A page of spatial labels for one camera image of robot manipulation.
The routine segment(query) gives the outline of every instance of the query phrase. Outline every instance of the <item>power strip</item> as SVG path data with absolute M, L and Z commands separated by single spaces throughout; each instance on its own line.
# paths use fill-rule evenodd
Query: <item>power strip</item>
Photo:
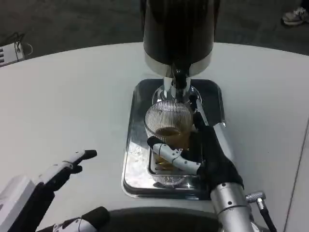
M 13 64 L 24 59 L 25 55 L 21 44 L 19 44 L 19 49 L 17 49 L 17 46 L 14 45 L 14 43 L 0 47 L 0 67 Z

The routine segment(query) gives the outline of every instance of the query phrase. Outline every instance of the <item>drip tray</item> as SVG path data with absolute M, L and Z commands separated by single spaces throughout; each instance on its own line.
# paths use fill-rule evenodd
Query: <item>drip tray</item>
M 132 197 L 208 199 L 209 191 L 195 175 L 172 166 L 156 162 L 149 146 L 143 124 L 146 111 L 152 105 L 153 93 L 163 84 L 162 79 L 146 79 L 135 88 L 128 128 L 122 187 Z M 215 125 L 224 121 L 223 104 L 219 87 L 209 80 L 192 80 L 202 97 L 202 106 L 208 123 Z M 200 136 L 190 135 L 191 161 L 201 162 Z

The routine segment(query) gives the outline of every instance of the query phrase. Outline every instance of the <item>metal cylinder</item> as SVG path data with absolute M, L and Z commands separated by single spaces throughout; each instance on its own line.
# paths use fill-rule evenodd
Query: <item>metal cylinder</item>
M 211 201 L 225 232 L 254 232 L 251 210 L 241 185 L 218 185 L 211 192 Z

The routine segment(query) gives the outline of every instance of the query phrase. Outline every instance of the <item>coffee machine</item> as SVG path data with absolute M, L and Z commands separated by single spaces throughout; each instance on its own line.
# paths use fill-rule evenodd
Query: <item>coffee machine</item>
M 221 231 L 228 232 L 264 231 L 251 214 L 249 204 L 257 203 L 269 230 L 277 232 L 265 194 L 244 194 L 225 134 L 220 88 L 210 80 L 191 79 L 210 63 L 219 4 L 220 0 L 141 0 L 145 60 L 163 81 L 145 79 L 135 87 L 122 187 L 132 197 L 211 200 Z M 178 102 L 193 113 L 188 149 L 164 141 L 158 132 L 147 137 L 147 110 Z M 155 113 L 164 115 L 162 124 L 168 110 Z M 157 156 L 172 168 L 163 166 Z
M 135 88 L 131 106 L 122 187 L 130 196 L 208 199 L 207 187 L 196 175 L 167 170 L 153 158 L 147 145 L 144 116 L 159 101 L 189 102 L 196 96 L 207 113 L 208 124 L 224 125 L 220 88 L 210 80 L 192 76 L 207 68 L 220 0 L 141 0 L 144 55 L 147 65 L 162 79 L 145 79 Z M 190 149 L 203 159 L 199 136 L 192 133 Z

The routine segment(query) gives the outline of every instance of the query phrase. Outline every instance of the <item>glass cup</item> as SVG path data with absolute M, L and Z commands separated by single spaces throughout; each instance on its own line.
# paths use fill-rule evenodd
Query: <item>glass cup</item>
M 192 124 L 192 110 L 174 101 L 161 101 L 152 105 L 144 118 L 148 138 L 155 136 L 178 149 L 188 149 Z M 171 165 L 158 155 L 154 157 L 161 165 Z

